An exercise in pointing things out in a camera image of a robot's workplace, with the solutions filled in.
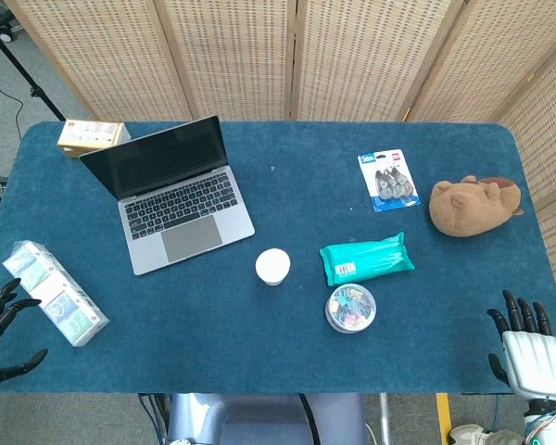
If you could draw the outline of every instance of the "laptop screen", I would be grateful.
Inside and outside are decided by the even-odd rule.
[[[217,116],[82,155],[81,161],[117,200],[142,195],[228,163]]]

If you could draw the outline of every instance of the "barcode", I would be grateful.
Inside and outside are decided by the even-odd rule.
[[[343,275],[346,273],[355,273],[356,264],[354,262],[347,262],[345,264],[337,264],[335,266],[335,273],[337,275]]]

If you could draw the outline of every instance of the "brown plush toy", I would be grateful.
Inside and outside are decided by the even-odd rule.
[[[477,181],[466,176],[459,184],[436,183],[430,196],[430,217],[435,227],[450,236],[472,236],[494,229],[519,209],[521,190],[506,178]]]

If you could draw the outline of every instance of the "yellow stripe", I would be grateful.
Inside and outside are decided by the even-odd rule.
[[[449,432],[451,431],[451,412],[449,410],[449,397],[446,392],[437,392],[436,410],[438,411],[438,426],[441,430],[441,444],[449,444]]]

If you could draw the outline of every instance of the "open laptop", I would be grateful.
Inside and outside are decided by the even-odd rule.
[[[133,272],[254,234],[217,116],[81,156],[118,200]]]

